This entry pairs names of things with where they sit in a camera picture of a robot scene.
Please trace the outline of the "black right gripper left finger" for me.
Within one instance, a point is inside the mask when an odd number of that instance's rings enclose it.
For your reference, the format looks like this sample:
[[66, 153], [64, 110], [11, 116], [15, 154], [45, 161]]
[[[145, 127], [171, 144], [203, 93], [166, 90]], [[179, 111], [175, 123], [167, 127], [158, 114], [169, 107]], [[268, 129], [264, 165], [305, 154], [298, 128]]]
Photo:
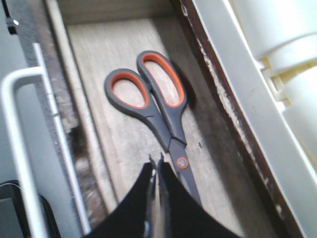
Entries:
[[149, 157], [130, 191], [117, 208], [86, 238], [153, 237], [153, 202], [156, 195], [156, 165]]

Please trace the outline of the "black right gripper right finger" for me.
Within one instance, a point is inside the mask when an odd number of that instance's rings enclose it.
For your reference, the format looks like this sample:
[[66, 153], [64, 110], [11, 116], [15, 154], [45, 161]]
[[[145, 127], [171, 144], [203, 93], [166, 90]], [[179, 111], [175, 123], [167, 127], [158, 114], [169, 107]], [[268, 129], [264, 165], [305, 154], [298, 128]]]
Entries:
[[176, 178], [160, 157], [157, 167], [160, 206], [165, 238], [237, 238], [234, 232], [210, 216]]

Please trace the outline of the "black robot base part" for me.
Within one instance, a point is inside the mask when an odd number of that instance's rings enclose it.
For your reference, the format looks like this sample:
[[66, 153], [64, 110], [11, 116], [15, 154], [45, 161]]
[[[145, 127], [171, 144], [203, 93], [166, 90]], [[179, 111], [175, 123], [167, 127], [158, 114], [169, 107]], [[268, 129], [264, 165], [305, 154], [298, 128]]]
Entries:
[[[51, 206], [40, 196], [40, 204], [49, 231], [49, 237], [59, 238], [60, 233]], [[17, 180], [0, 184], [0, 236], [2, 238], [30, 238], [21, 188]]]

